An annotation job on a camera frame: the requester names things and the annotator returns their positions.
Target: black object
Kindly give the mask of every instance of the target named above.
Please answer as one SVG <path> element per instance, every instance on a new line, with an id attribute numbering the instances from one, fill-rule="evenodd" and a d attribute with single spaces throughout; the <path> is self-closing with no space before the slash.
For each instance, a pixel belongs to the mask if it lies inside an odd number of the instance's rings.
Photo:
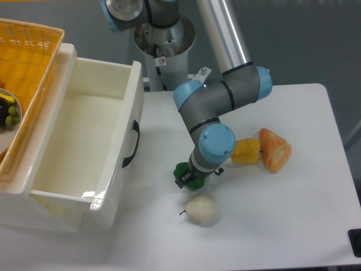
<path id="1" fill-rule="evenodd" d="M 178 185 L 180 189 L 182 189 L 185 185 L 193 181 L 196 177 L 193 176 L 189 171 L 185 171 L 182 173 L 179 178 L 175 179 L 175 183 Z"/>
<path id="2" fill-rule="evenodd" d="M 361 229 L 349 230 L 349 238 L 354 255 L 361 257 Z"/>
<path id="3" fill-rule="evenodd" d="M 0 127 L 5 126 L 6 118 L 8 117 L 9 107 L 11 104 L 7 101 L 7 99 L 0 97 Z"/>
<path id="4" fill-rule="evenodd" d="M 217 176 L 221 175 L 224 172 L 223 168 L 219 168 L 218 172 L 214 171 L 214 174 L 216 174 Z"/>
<path id="5" fill-rule="evenodd" d="M 129 157 L 124 158 L 122 168 L 125 168 L 127 165 L 130 164 L 130 162 L 133 160 L 133 158 L 135 156 L 135 153 L 137 152 L 137 149 L 138 149 L 139 138 L 140 138 L 140 129 L 139 129 L 139 124 L 137 123 L 136 120 L 133 121 L 133 130 L 135 130 L 137 132 L 137 134 L 138 134 L 137 143 L 135 144 L 135 148 L 134 148 L 134 151 L 133 151 L 132 155 L 130 155 Z"/>

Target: bread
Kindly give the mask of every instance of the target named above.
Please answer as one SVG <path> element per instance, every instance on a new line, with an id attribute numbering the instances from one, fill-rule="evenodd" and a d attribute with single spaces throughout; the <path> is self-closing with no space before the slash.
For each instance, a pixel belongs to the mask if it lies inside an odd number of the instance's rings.
<path id="1" fill-rule="evenodd" d="M 262 161 L 270 172 L 277 173 L 289 159 L 292 147 L 282 137 L 262 128 L 258 134 Z"/>

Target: yellow bell pepper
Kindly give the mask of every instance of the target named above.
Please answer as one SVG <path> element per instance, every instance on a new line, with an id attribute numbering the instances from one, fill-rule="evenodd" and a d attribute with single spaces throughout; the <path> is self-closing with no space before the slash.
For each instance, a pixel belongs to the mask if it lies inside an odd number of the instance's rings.
<path id="1" fill-rule="evenodd" d="M 259 160 L 259 140 L 255 138 L 246 138 L 238 140 L 236 147 L 231 155 L 234 162 L 244 164 L 256 164 Z"/>

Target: black handle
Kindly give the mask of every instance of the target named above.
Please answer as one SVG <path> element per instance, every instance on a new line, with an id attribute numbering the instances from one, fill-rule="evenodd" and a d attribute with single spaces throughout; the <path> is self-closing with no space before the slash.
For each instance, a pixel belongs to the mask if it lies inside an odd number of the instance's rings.
<path id="1" fill-rule="evenodd" d="M 133 130 L 135 130 L 138 134 L 137 143 L 135 144 L 135 149 L 129 157 L 124 158 L 122 168 L 125 168 L 127 165 L 130 164 L 130 162 L 133 160 L 135 153 L 137 152 L 138 145 L 139 145 L 139 138 L 140 138 L 140 130 L 139 130 L 139 124 L 136 120 L 133 121 Z"/>

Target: wicker basket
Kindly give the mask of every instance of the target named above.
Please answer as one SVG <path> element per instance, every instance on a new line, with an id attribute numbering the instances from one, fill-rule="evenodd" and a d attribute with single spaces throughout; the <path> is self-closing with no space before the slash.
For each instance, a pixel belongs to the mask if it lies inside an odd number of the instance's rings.
<path id="1" fill-rule="evenodd" d="M 0 174 L 17 166 L 15 156 L 21 156 L 31 133 L 64 33 L 58 28 L 0 18 L 0 77 L 23 111 L 19 130 L 0 163 Z"/>

